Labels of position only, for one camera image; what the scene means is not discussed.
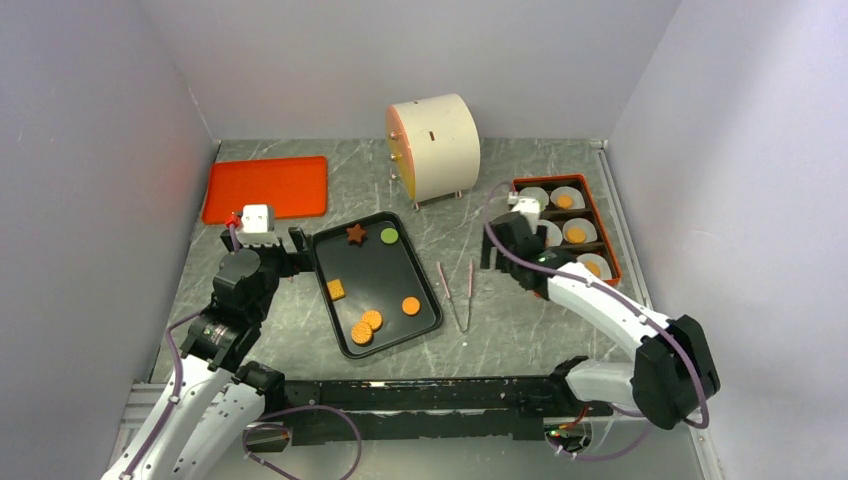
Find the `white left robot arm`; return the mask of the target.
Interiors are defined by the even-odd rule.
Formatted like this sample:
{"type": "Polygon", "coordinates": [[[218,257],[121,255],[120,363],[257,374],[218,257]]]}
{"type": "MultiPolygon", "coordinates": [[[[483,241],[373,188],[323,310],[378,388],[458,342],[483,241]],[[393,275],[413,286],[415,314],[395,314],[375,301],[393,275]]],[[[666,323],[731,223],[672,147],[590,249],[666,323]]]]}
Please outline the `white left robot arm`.
{"type": "Polygon", "coordinates": [[[183,319],[172,373],[137,433],[106,479],[200,479],[253,421],[272,420],[286,405],[283,373],[245,358],[261,335],[282,279],[313,271],[310,238],[289,230],[286,250],[272,227],[231,228],[209,303],[183,319]]]}

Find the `orange tray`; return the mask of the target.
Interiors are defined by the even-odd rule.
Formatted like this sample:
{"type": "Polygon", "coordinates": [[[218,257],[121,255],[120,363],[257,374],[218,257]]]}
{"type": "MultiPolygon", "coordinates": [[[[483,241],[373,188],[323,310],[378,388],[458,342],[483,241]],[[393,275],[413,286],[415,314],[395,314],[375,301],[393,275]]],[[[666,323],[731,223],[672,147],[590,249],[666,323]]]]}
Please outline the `orange tray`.
{"type": "Polygon", "coordinates": [[[228,221],[249,204],[267,204],[276,219],[323,216],[328,207],[324,156],[237,160],[212,165],[201,220],[228,221]]]}

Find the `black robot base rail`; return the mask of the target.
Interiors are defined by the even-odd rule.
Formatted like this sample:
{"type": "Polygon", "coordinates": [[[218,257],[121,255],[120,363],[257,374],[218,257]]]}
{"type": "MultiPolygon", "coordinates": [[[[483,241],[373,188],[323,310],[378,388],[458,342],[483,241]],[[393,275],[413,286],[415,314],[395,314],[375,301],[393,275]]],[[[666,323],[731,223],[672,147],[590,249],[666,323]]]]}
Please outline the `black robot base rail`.
{"type": "Polygon", "coordinates": [[[291,428],[297,446],[354,440],[506,436],[540,440],[547,429],[607,417],[551,376],[415,380],[288,380],[272,392],[266,421],[291,428]]]}

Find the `orange shell cookie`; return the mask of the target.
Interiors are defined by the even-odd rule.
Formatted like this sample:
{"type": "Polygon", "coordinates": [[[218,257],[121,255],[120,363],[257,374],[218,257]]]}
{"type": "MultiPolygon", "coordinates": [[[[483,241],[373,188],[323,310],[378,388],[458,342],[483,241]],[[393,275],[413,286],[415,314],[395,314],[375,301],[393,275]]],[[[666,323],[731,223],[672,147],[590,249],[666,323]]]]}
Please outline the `orange shell cookie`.
{"type": "Polygon", "coordinates": [[[570,209],[574,205],[574,200],[569,195],[561,195],[556,199],[556,205],[563,210],[570,209]]]}

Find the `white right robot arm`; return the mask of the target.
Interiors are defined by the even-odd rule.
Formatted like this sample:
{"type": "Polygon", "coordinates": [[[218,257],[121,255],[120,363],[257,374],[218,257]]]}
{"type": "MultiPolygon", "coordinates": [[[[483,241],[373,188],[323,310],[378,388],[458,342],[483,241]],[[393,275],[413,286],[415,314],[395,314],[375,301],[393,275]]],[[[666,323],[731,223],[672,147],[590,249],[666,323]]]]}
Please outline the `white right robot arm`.
{"type": "Polygon", "coordinates": [[[586,403],[629,406],[654,426],[704,428],[708,400],[721,389],[702,325],[637,303],[594,274],[562,246],[547,246],[527,215],[485,223],[482,268],[495,267],[523,289],[588,321],[627,356],[618,363],[577,356],[552,374],[552,407],[564,415],[586,403]]]}

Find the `black baking tray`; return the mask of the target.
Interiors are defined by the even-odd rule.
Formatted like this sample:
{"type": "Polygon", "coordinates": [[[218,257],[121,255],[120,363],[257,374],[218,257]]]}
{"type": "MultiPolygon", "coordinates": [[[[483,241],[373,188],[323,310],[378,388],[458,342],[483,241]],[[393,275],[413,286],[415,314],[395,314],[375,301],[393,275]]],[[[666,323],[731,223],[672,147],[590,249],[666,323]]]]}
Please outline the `black baking tray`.
{"type": "Polygon", "coordinates": [[[331,325],[346,357],[365,358],[441,327],[442,309],[395,213],[381,211],[315,233],[311,251],[331,325]],[[346,228],[356,223],[366,229],[367,236],[361,245],[350,245],[346,228]],[[380,240],[380,232],[387,227],[399,232],[399,240],[393,245],[380,240]],[[326,283],[333,279],[341,279],[346,290],[346,296],[335,302],[330,301],[326,289],[326,283]],[[421,301],[416,316],[407,316],[401,309],[403,299],[409,296],[421,301]],[[370,344],[357,346],[351,340],[351,328],[362,322],[367,310],[379,311],[383,326],[374,332],[370,344]]]}

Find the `orange cookie box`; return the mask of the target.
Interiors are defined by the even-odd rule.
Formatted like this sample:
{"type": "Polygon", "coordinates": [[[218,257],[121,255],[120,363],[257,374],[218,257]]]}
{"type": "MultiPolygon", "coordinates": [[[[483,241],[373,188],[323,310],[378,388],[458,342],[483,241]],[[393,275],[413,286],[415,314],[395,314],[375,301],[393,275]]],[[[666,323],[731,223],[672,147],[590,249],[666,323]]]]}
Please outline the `orange cookie box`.
{"type": "Polygon", "coordinates": [[[516,178],[512,190],[539,203],[536,235],[546,246],[565,248],[602,281],[619,284],[621,269],[584,176],[516,178]]]}

